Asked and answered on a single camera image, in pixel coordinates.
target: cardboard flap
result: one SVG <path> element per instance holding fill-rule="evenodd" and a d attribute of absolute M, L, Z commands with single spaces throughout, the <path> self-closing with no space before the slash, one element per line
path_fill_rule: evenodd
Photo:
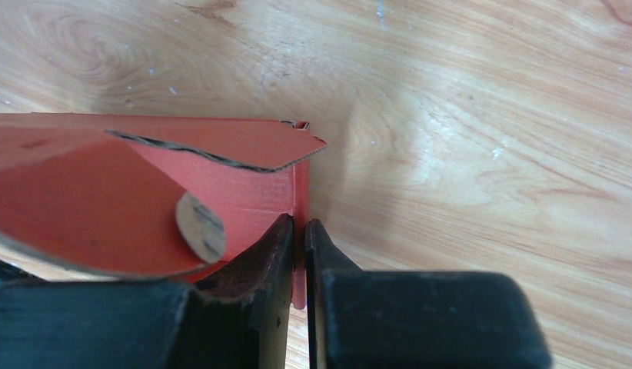
<path fill-rule="evenodd" d="M 120 140 L 85 135 L 95 143 L 0 170 L 0 244 L 98 275 L 203 268 L 175 221 L 185 189 Z"/>
<path fill-rule="evenodd" d="M 0 114 L 0 244 L 98 276 L 193 272 L 206 264 L 175 219 L 186 191 L 222 220 L 227 261 L 279 214 L 304 227 L 308 163 L 292 164 L 325 146 L 279 121 Z"/>

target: orange cardboard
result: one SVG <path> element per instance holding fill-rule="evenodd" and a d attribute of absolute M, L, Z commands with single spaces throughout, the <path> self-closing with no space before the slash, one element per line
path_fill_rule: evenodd
<path fill-rule="evenodd" d="M 185 191 L 221 219 L 221 261 L 289 213 L 297 229 L 293 300 L 302 308 L 304 159 L 325 143 L 300 128 L 262 120 L 0 115 L 0 237 L 66 268 L 159 277 L 205 268 L 173 222 Z"/>

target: clamp jaw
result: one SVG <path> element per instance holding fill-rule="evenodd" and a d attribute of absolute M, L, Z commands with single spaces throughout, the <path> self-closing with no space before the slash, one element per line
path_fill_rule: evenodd
<path fill-rule="evenodd" d="M 51 283 L 0 262 L 0 368 L 284 366 L 294 223 L 182 281 Z M 551 367 L 527 299 L 481 272 L 362 271 L 305 229 L 310 367 Z"/>

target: corrugated cardboard edge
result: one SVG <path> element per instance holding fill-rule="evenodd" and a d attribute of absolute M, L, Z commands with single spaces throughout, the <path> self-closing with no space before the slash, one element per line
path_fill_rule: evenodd
<path fill-rule="evenodd" d="M 306 123 L 306 125 L 303 128 L 296 128 L 296 129 L 301 129 L 301 130 L 306 130 L 308 126 L 308 123 Z M 113 135 L 117 138 L 122 138 L 124 140 L 127 141 L 134 141 L 137 142 L 139 144 L 142 145 L 147 145 L 147 146 L 151 146 L 154 148 L 161 148 L 161 149 L 165 149 L 165 150 L 171 150 L 171 151 L 186 151 L 186 152 L 191 152 L 192 154 L 196 154 L 204 159 L 207 159 L 209 161 L 213 161 L 215 163 L 219 163 L 221 165 L 225 165 L 228 167 L 233 167 L 233 168 L 239 168 L 239 169 L 245 169 L 248 171 L 254 171 L 257 173 L 275 173 L 277 171 L 281 171 L 283 169 L 286 169 L 288 167 L 291 167 L 292 165 L 298 163 L 299 161 L 303 161 L 304 159 L 310 158 L 311 156 L 317 154 L 320 151 L 323 151 L 324 149 L 326 149 L 327 145 L 323 146 L 322 148 L 319 148 L 315 151 L 309 152 L 306 155 L 295 159 L 293 161 L 288 161 L 287 163 L 285 163 L 284 165 L 280 166 L 280 167 L 276 167 L 276 168 L 261 168 L 258 166 L 254 166 L 254 165 L 249 165 L 240 161 L 235 161 L 235 160 L 231 160 L 229 158 L 224 158 L 222 156 L 219 155 L 214 155 L 211 154 L 207 151 L 198 149 L 198 148 L 193 148 L 191 146 L 187 146 L 184 145 L 182 143 L 179 142 L 172 142 L 172 141 L 165 141 L 165 140 L 161 140 L 158 138 L 152 138 L 152 137 L 145 137 L 145 136 L 140 136 L 140 135 L 132 135 L 129 134 L 127 132 L 123 132 L 123 131 L 118 131 L 115 129 L 108 129 L 105 130 L 106 133 L 108 133 L 109 135 Z M 323 142 L 325 144 L 325 141 L 321 140 L 320 138 L 316 137 L 316 136 L 312 136 L 315 139 L 319 140 L 320 142 Z"/>

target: wood grain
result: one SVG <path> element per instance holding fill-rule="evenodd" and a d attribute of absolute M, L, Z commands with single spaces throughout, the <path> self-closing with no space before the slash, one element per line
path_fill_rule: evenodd
<path fill-rule="evenodd" d="M 312 121 L 359 265 L 504 272 L 557 367 L 632 367 L 632 0 L 0 0 L 0 111 Z"/>

